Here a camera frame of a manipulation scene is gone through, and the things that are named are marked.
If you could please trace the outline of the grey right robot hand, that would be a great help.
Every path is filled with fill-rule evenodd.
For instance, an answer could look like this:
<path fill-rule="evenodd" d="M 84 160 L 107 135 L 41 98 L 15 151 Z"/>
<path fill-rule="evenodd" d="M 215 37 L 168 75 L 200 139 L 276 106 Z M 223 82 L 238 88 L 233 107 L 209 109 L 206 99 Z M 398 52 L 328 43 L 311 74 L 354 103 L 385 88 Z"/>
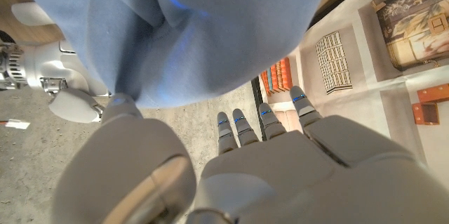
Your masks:
<path fill-rule="evenodd" d="M 27 86 L 51 97 L 48 107 L 56 116 L 85 124 L 101 121 L 104 107 L 95 98 L 109 95 L 67 40 L 21 46 L 2 31 L 1 90 Z"/>

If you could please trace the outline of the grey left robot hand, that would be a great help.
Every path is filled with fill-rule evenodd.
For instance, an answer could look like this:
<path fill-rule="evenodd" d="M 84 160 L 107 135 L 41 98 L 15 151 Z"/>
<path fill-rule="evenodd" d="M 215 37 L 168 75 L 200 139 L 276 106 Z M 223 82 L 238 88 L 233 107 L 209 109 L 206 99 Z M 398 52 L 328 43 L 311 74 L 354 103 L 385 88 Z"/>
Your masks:
<path fill-rule="evenodd" d="M 217 116 L 200 176 L 175 132 L 124 93 L 68 164 L 53 223 L 447 223 L 448 190 L 410 151 L 353 120 L 321 116 L 303 90 L 287 131 L 266 103 L 266 140 L 240 110 Z"/>

